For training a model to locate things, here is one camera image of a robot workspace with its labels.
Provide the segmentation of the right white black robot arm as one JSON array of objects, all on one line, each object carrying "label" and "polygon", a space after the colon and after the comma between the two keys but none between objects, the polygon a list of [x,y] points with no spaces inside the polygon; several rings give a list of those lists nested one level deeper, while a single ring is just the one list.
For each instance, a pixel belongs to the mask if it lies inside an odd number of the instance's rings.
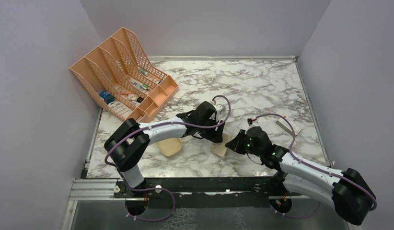
[{"label": "right white black robot arm", "polygon": [[353,225],[360,225],[377,207],[376,196],[358,171],[333,169],[300,158],[273,144],[258,126],[240,130],[225,146],[239,154],[258,156],[262,165],[277,170],[279,177],[270,182],[274,194],[288,191],[308,196],[330,206]]}]

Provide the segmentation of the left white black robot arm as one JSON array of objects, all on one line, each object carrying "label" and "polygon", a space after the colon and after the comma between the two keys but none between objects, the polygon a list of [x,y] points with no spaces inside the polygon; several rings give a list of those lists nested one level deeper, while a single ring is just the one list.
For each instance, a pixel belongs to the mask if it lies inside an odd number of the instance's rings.
[{"label": "left white black robot arm", "polygon": [[134,197],[144,192],[144,177],[138,162],[149,145],[188,136],[221,143],[225,121],[217,120],[217,113],[214,105],[204,101],[196,109],[177,114],[171,119],[138,123],[129,118],[123,122],[104,143],[104,149],[126,180],[127,192]]}]

